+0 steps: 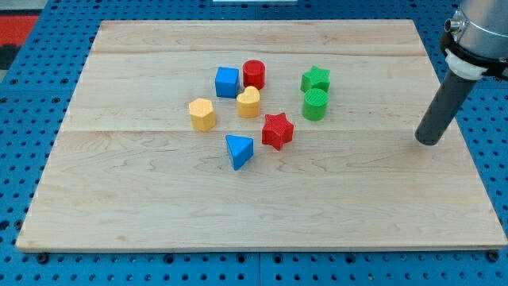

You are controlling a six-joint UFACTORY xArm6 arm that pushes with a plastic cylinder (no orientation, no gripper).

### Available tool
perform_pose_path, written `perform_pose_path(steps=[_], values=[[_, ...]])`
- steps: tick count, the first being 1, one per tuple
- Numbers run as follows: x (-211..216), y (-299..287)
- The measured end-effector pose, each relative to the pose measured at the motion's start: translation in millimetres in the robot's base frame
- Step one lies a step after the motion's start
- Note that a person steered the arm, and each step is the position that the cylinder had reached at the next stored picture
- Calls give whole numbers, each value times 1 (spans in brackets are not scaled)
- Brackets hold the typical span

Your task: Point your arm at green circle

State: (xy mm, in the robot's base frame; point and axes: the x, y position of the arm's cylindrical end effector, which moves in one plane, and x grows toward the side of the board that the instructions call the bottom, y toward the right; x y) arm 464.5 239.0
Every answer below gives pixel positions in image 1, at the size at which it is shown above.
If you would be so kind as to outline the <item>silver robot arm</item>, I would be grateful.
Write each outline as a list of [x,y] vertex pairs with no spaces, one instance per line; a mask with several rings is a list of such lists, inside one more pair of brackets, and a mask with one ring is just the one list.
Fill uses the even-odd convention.
[[444,24],[441,51],[464,79],[507,79],[507,0],[463,0]]

